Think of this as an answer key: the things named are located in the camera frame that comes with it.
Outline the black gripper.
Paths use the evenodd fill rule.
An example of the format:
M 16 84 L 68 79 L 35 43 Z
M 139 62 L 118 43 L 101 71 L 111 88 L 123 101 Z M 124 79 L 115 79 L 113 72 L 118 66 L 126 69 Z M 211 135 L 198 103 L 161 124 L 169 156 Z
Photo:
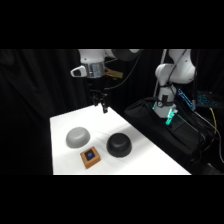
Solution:
M 105 93 L 105 79 L 103 77 L 100 78 L 88 78 L 87 79 L 90 97 L 92 98 L 94 106 L 102 105 L 103 113 L 108 112 L 108 105 L 106 102 Z

